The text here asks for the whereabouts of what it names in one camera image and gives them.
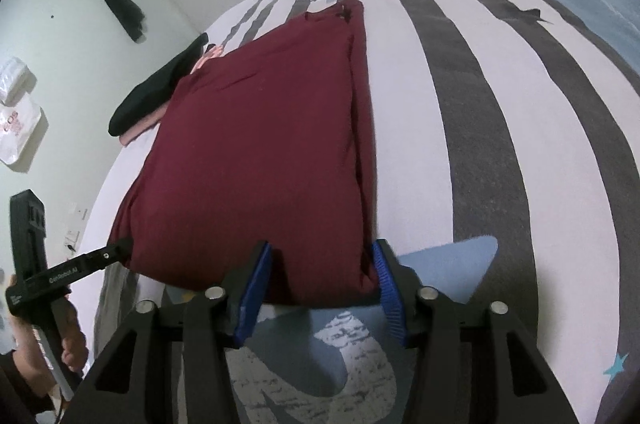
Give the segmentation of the person left hand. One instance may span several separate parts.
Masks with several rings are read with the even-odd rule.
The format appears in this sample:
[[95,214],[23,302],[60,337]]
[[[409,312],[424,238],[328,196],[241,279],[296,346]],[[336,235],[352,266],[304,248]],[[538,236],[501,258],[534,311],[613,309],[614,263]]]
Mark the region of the person left hand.
[[[58,306],[64,321],[60,360],[68,370],[81,374],[89,357],[86,336],[80,329],[76,308],[68,297],[60,300]],[[36,397],[46,397],[55,388],[56,381],[41,332],[20,317],[9,315],[9,320],[15,340],[12,360],[18,376],[26,382],[29,392]]]

